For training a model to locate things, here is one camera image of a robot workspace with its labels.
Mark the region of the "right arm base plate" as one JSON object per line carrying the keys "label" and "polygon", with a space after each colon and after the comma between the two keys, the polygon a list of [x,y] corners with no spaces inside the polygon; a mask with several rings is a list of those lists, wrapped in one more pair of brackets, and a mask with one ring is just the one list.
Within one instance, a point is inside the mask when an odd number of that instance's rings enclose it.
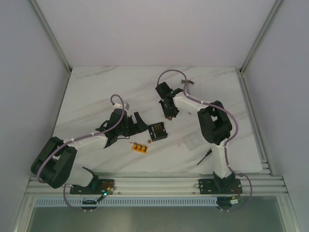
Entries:
{"label": "right arm base plate", "polygon": [[204,195],[233,195],[243,193],[241,182],[239,179],[199,179],[198,188],[200,190],[200,194]]}

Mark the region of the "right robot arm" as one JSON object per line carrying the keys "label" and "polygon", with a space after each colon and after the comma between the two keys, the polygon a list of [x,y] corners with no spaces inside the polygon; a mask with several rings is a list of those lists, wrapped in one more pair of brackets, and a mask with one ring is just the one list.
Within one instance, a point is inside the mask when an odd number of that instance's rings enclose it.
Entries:
{"label": "right robot arm", "polygon": [[220,193],[231,187],[228,178],[232,174],[225,159],[224,142],[230,137],[232,124],[220,101],[212,103],[195,99],[181,88],[171,89],[166,82],[156,86],[160,96],[160,104],[166,119],[172,120],[180,110],[185,110],[198,117],[201,133],[204,139],[211,144],[214,156],[214,188]]}

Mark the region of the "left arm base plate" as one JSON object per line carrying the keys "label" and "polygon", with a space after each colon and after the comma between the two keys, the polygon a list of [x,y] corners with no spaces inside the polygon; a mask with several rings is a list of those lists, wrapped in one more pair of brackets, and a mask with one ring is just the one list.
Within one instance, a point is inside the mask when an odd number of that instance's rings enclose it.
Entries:
{"label": "left arm base plate", "polygon": [[73,185],[70,188],[71,195],[99,195],[107,191],[107,188],[114,187],[114,179],[98,179],[93,180],[86,187]]}

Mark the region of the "black fuse box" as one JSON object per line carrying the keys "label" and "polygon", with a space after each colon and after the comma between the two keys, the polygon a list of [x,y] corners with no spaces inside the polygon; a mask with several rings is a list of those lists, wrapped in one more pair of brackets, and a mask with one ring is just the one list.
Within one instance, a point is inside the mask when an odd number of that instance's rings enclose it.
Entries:
{"label": "black fuse box", "polygon": [[164,122],[155,123],[148,126],[149,135],[152,142],[156,142],[168,137]]}

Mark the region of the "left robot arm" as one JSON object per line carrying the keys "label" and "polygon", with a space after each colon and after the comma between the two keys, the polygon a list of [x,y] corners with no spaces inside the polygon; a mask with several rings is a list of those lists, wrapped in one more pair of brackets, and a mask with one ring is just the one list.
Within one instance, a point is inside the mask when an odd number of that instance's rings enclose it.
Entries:
{"label": "left robot arm", "polygon": [[114,144],[118,137],[130,137],[148,130],[139,113],[132,116],[122,109],[114,109],[110,119],[90,135],[65,142],[58,137],[50,138],[33,162],[30,170],[41,181],[56,189],[64,184],[81,186],[87,194],[97,192],[96,174],[86,167],[74,167],[78,156],[101,150]]}

